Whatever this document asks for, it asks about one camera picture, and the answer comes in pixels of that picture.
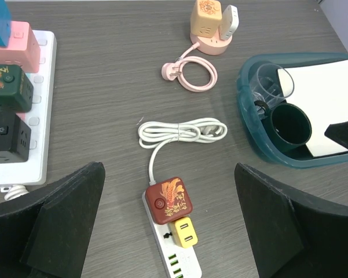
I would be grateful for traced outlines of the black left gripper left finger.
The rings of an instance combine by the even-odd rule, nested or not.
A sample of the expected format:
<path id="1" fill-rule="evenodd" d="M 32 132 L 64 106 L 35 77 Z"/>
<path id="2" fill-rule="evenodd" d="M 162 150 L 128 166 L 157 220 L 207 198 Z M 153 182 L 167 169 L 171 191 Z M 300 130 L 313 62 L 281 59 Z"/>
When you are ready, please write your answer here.
<path id="1" fill-rule="evenodd" d="M 0 277 L 80 277 L 104 181 L 91 162 L 0 203 Z"/>

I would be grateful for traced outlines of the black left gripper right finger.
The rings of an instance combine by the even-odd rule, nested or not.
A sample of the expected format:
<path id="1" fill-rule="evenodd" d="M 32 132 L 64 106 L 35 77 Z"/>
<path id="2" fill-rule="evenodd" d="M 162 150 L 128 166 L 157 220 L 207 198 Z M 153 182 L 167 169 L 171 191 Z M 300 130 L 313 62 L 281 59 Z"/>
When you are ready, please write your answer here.
<path id="1" fill-rule="evenodd" d="M 259 277 L 348 277 L 348 206 L 242 163 L 235 184 Z"/>

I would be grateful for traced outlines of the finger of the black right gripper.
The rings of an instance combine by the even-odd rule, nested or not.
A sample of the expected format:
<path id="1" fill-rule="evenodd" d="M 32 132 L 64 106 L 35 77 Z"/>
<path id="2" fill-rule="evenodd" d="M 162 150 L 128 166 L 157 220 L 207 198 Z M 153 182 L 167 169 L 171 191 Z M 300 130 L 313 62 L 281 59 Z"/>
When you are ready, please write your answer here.
<path id="1" fill-rule="evenodd" d="M 348 149 L 348 121 L 329 125 L 324 135 Z"/>

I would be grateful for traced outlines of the long white power strip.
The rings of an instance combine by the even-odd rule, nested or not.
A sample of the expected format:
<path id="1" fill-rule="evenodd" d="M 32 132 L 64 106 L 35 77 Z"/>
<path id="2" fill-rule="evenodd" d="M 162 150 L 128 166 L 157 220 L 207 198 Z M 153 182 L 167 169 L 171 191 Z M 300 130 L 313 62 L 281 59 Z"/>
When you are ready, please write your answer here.
<path id="1" fill-rule="evenodd" d="M 34 101 L 30 112 L 20 115 L 31 128 L 29 157 L 26 162 L 0 163 L 0 187 L 46 181 L 57 40 L 51 31 L 35 30 L 34 35 L 41 50 L 39 71 L 27 75 L 34 86 Z"/>

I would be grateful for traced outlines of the black cube adapter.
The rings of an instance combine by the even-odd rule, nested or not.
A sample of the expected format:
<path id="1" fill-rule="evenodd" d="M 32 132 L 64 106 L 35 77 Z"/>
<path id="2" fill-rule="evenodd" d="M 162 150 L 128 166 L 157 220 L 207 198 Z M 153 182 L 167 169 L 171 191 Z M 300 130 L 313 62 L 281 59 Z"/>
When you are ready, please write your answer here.
<path id="1" fill-rule="evenodd" d="M 14 112 L 0 112 L 0 164 L 26 162 L 31 128 Z"/>

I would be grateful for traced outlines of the yellow usb plug adapter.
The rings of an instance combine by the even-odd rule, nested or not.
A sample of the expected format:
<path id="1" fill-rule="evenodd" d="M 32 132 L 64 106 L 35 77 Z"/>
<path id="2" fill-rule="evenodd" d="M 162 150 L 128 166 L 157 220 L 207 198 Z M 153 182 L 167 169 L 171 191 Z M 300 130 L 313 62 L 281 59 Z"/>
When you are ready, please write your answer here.
<path id="1" fill-rule="evenodd" d="M 169 224 L 174 242 L 182 248 L 190 248 L 198 243 L 198 238 L 189 217 L 179 218 Z"/>

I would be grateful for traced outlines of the small white usb power strip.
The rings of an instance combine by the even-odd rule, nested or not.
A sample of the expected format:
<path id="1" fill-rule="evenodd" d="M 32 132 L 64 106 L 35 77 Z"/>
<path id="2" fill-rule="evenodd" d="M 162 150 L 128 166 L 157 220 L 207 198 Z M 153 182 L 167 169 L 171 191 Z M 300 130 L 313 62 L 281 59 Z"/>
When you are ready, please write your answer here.
<path id="1" fill-rule="evenodd" d="M 182 248 L 174 243 L 173 234 L 168 224 L 158 225 L 154 222 L 145 200 L 145 192 L 142 201 L 160 252 L 166 277 L 170 278 L 195 278 L 202 277 L 202 269 L 193 247 Z"/>

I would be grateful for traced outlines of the red carp cube adapter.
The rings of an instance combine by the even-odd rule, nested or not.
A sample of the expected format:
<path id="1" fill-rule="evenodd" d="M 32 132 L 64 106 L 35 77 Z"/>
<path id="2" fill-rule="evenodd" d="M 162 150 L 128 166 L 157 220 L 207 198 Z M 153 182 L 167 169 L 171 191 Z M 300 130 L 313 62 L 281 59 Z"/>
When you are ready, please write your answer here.
<path id="1" fill-rule="evenodd" d="M 179 177 L 149 186 L 145 191 L 145 200 L 153 221 L 159 225 L 189 215 L 193 210 L 188 191 Z"/>

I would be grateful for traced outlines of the green dragon cube adapter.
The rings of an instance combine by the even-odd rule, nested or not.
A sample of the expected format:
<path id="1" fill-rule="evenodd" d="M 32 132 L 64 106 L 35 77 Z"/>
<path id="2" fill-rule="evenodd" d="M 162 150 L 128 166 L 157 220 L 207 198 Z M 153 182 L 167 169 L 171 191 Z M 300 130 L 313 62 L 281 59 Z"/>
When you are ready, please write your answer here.
<path id="1" fill-rule="evenodd" d="M 29 112 L 33 93 L 34 87 L 20 66 L 0 64 L 0 111 Z"/>

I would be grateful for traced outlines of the pink cube adapter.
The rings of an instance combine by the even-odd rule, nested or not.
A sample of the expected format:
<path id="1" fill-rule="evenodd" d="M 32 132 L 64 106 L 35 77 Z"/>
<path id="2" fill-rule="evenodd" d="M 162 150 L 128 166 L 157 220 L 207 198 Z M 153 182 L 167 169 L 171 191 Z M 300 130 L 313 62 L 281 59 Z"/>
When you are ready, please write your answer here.
<path id="1" fill-rule="evenodd" d="M 28 22 L 12 21 L 7 47 L 0 47 L 0 64 L 20 66 L 25 73 L 37 73 L 41 49 Z"/>

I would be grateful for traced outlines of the pink round socket base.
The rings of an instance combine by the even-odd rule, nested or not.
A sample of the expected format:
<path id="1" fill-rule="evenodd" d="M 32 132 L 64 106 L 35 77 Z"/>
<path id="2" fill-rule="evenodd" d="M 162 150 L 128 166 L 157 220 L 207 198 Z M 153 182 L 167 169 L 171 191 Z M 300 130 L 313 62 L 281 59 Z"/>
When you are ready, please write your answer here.
<path id="1" fill-rule="evenodd" d="M 198 51 L 207 55 L 218 56 L 227 50 L 232 41 L 232 36 L 222 40 L 217 30 L 212 38 L 205 38 L 190 33 L 190 39 Z"/>

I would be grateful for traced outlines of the white flat plug adapter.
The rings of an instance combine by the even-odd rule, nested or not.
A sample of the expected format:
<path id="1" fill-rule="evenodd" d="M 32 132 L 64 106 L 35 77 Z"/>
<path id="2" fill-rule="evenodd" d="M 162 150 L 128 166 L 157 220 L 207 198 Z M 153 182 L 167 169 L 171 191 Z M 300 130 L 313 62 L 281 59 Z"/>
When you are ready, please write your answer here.
<path id="1" fill-rule="evenodd" d="M 219 36 L 225 41 L 229 39 L 239 26 L 238 8 L 233 5 L 228 5 L 222 14 L 222 21 L 219 26 Z"/>

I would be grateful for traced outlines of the white paper sheet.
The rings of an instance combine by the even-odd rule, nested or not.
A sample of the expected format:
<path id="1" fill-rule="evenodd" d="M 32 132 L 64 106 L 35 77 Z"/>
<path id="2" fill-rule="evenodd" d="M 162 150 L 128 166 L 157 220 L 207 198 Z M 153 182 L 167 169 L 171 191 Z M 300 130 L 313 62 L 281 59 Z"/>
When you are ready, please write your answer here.
<path id="1" fill-rule="evenodd" d="M 309 118 L 306 146 L 314 158 L 347 151 L 324 135 L 331 124 L 348 121 L 348 60 L 276 71 L 286 101 Z"/>

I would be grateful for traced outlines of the teal plastic tray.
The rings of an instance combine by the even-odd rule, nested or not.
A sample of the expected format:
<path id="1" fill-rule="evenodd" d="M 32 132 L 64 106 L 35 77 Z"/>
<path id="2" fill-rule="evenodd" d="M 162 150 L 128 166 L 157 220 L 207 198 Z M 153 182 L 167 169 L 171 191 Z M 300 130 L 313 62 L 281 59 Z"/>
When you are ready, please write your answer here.
<path id="1" fill-rule="evenodd" d="M 348 162 L 348 152 L 317 158 L 309 155 L 306 148 L 299 148 L 288 155 L 280 152 L 269 140 L 257 113 L 249 87 L 250 79 L 262 64 L 274 63 L 287 68 L 312 66 L 343 60 L 348 60 L 348 54 L 336 52 L 268 53 L 258 54 L 246 60 L 237 77 L 237 105 L 248 140 L 251 146 L 254 147 L 255 152 L 263 160 L 295 169 L 307 169 Z"/>

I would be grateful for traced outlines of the dark green cup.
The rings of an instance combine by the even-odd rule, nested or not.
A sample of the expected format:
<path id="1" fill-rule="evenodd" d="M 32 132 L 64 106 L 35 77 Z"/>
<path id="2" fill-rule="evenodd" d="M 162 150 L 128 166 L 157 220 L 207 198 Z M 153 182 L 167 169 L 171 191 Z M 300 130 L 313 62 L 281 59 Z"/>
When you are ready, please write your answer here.
<path id="1" fill-rule="evenodd" d="M 291 151 L 310 140 L 312 126 L 299 107 L 282 102 L 271 108 L 261 100 L 256 100 L 254 105 L 263 110 L 263 127 L 280 152 Z"/>

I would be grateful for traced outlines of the clear glass cup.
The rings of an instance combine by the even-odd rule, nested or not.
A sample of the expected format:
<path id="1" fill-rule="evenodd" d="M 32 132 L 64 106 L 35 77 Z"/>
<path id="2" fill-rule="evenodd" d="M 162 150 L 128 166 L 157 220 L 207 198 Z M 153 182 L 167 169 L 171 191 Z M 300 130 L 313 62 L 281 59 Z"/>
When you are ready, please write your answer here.
<path id="1" fill-rule="evenodd" d="M 280 65 L 264 63 L 258 67 L 249 82 L 254 101 L 263 101 L 269 107 L 292 96 L 295 82 L 290 73 Z"/>

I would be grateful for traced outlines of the orange cube adapter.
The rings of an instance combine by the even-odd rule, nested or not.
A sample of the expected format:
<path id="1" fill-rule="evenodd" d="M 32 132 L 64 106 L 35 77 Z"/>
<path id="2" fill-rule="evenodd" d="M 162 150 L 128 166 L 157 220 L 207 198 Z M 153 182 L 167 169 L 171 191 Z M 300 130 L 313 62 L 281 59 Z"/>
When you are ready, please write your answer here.
<path id="1" fill-rule="evenodd" d="M 212 38 L 222 20 L 220 1 L 197 0 L 191 13 L 191 34 Z"/>

